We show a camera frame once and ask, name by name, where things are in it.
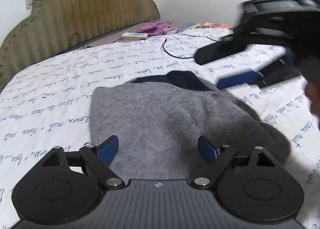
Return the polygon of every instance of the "white bed sheet with handwriting print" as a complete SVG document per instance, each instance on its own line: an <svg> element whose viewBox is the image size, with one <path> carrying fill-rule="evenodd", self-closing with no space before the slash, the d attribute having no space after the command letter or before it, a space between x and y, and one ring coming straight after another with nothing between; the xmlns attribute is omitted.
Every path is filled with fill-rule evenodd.
<svg viewBox="0 0 320 229"><path fill-rule="evenodd" d="M211 28L184 33L217 39L229 32ZM161 48L166 38L168 52L181 57L192 56L196 48L211 42L208 38L175 34L76 50L32 65L10 81L0 94L2 228L19 220L11 202L13 187L48 150L61 145L65 151L76 151L90 144L89 109L96 87L113 87L172 70L189 70L216 82L223 74L249 67L258 69L284 52L282 47L254 45L240 54L199 66L193 59L168 56ZM320 133L318 121L308 111L304 82L301 77L262 90L246 84L229 90L290 140L292 154L286 168L305 190L298 219L307 228L318 229Z"/></svg>

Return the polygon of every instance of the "white power strip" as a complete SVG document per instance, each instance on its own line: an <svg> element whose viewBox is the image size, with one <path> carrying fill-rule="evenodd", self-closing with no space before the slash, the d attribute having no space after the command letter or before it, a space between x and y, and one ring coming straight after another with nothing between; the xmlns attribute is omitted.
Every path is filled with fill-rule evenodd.
<svg viewBox="0 0 320 229"><path fill-rule="evenodd" d="M130 41L137 41L137 40L141 40L141 39L147 39L148 38L148 34L146 33L123 33L121 34L121 38L123 40L130 40Z"/></svg>

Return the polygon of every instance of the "blurry black robot gripper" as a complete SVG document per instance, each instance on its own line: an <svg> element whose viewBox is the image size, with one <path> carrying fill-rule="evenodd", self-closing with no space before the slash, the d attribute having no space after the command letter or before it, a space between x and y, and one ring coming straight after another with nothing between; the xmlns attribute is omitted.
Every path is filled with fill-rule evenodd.
<svg viewBox="0 0 320 229"><path fill-rule="evenodd" d="M320 87L320 7L313 0L252 0L242 3L243 15L233 34L199 48L195 62L204 65L244 51L251 44L286 48L283 57L259 71L227 76L218 88L256 84L260 88L302 74Z"/></svg>
<svg viewBox="0 0 320 229"><path fill-rule="evenodd" d="M242 156L205 136L197 145L209 172L191 181L132 179L127 185L109 168L116 136L78 152L56 146L13 189L21 219L13 228L303 229L295 220L303 190L266 149Z"/></svg>

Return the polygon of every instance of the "metal pin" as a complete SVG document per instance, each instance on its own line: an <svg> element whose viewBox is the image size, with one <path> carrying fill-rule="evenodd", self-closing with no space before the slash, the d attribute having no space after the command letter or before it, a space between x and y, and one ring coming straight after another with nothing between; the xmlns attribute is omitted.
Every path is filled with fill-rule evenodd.
<svg viewBox="0 0 320 229"><path fill-rule="evenodd" d="M210 183L210 180L206 177L198 177L194 180L194 183L198 186L206 186Z"/></svg>
<svg viewBox="0 0 320 229"><path fill-rule="evenodd" d="M108 186L120 186L121 183L122 183L122 180L117 177L112 177L107 180Z"/></svg>

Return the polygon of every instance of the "gray fabric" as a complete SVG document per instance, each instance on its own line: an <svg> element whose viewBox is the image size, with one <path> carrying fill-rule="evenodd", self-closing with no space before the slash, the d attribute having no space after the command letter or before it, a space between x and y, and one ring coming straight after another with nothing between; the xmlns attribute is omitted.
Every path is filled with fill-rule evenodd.
<svg viewBox="0 0 320 229"><path fill-rule="evenodd" d="M200 135L250 154L265 147L284 164L290 143L273 127L259 122L253 109L230 93L190 91L168 83L126 83L98 87L92 96L92 143L111 135L119 152L110 168L124 181L192 179L210 172L197 150Z"/></svg>

